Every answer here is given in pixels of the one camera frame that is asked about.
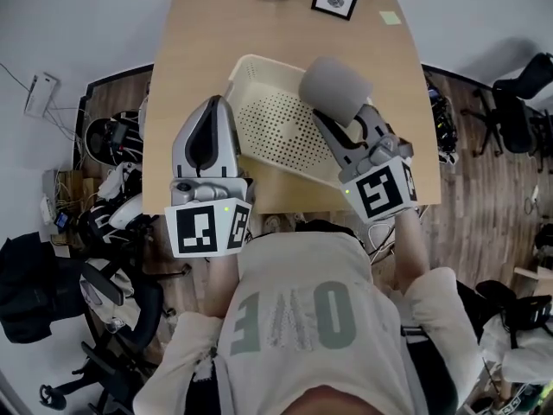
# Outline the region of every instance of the white plastic basket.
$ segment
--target white plastic basket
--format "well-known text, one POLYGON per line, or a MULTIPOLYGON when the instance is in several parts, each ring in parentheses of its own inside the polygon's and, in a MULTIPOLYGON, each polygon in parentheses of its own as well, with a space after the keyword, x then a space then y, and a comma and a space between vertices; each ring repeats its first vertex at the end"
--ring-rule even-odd
MULTIPOLYGON (((226 99, 232 107, 242 154, 299 176, 338 187, 340 166, 300 101, 304 70, 245 55, 232 70, 226 99)), ((346 134, 357 141, 361 127, 346 134)))

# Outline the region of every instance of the perforated basket bottom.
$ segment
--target perforated basket bottom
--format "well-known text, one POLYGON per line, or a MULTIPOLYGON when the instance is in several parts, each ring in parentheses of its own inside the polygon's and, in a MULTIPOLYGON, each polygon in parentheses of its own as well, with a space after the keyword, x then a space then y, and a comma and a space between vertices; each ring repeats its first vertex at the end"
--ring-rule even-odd
MULTIPOLYGON (((253 86, 265 87, 252 91, 239 108, 243 153, 310 178, 320 178, 318 173, 329 163, 336 169, 334 156, 311 119, 312 108, 292 93, 253 86)), ((323 181, 334 184, 333 177, 323 181)))

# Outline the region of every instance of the gray foam pad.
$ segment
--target gray foam pad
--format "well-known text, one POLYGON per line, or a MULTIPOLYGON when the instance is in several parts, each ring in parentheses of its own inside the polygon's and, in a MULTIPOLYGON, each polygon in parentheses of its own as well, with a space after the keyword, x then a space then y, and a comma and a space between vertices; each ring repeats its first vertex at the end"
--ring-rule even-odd
POLYGON ((300 83, 300 99, 348 127, 366 104, 372 84, 333 57, 319 57, 300 83))

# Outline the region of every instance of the yellow sticky note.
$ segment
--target yellow sticky note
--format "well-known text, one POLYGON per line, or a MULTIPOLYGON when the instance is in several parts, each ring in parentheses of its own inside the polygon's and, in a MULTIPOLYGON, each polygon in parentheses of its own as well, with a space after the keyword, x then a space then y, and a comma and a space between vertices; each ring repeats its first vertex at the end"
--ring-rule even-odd
POLYGON ((401 24, 401 20, 393 10, 381 10, 380 15, 386 24, 401 24))

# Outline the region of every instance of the white wall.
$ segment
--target white wall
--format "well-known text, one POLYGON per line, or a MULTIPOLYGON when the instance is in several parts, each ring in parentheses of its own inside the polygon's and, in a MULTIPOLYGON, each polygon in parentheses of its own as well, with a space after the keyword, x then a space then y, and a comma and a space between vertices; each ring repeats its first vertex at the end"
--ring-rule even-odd
MULTIPOLYGON (((490 83, 553 51, 553 0, 399 0, 421 61, 490 83)), ((59 107, 77 106, 86 85, 151 63, 170 0, 0 0, 0 61, 28 85, 35 72, 61 81, 59 107)), ((542 105, 553 105, 553 88, 542 105)), ((41 228, 44 169, 67 166, 71 144, 49 123, 22 116, 26 93, 0 69, 0 244, 41 228)), ((73 127, 74 112, 60 113, 73 127)), ((9 345, 0 334, 0 371, 33 413, 42 382, 59 384, 79 365, 83 322, 63 322, 56 337, 9 345)), ((79 401, 68 412, 86 401, 79 401)))

